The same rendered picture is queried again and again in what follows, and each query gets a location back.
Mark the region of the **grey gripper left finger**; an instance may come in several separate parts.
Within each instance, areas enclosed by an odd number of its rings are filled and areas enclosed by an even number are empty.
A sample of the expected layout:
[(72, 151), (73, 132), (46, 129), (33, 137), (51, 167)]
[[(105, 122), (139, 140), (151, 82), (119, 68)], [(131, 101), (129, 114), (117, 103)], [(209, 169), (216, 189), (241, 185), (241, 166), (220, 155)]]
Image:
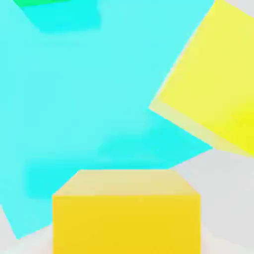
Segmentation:
[(53, 228), (49, 225), (36, 233), (33, 254), (53, 254)]

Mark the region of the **large lemon yellow box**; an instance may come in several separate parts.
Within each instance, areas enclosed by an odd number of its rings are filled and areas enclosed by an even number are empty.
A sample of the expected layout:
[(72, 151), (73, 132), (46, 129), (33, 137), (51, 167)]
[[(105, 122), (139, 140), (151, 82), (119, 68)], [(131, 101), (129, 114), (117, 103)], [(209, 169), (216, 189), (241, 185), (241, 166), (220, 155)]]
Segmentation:
[(213, 148), (254, 157), (254, 17), (215, 0), (149, 108)]

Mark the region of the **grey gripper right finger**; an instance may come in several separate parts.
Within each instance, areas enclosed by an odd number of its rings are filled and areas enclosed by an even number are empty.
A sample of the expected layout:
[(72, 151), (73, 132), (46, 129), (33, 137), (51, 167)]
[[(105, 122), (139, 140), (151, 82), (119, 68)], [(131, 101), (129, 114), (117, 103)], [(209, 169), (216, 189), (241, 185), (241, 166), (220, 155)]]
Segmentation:
[(218, 239), (201, 225), (201, 254), (218, 254)]

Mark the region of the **large cyan box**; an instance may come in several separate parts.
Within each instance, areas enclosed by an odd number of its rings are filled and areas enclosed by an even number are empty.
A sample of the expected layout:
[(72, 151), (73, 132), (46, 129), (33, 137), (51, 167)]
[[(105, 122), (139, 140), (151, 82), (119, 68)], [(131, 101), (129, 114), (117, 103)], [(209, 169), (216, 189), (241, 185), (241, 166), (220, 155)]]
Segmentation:
[(213, 0), (0, 0), (0, 205), (52, 221), (80, 169), (167, 169), (210, 146), (149, 104)]

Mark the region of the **small green cube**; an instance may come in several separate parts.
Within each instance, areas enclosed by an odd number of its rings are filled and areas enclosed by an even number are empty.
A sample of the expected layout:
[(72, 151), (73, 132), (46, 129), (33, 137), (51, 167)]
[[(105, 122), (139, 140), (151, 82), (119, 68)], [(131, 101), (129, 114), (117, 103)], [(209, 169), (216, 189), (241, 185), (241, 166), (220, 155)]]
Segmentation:
[(13, 0), (19, 7), (65, 2), (69, 0)]

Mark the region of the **small golden yellow cube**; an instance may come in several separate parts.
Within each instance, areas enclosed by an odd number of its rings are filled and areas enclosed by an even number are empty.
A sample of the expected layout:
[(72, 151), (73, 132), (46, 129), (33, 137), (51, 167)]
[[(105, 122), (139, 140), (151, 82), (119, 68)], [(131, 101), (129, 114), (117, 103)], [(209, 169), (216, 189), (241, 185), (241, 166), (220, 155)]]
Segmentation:
[(201, 254), (200, 224), (174, 170), (81, 170), (53, 195), (53, 254)]

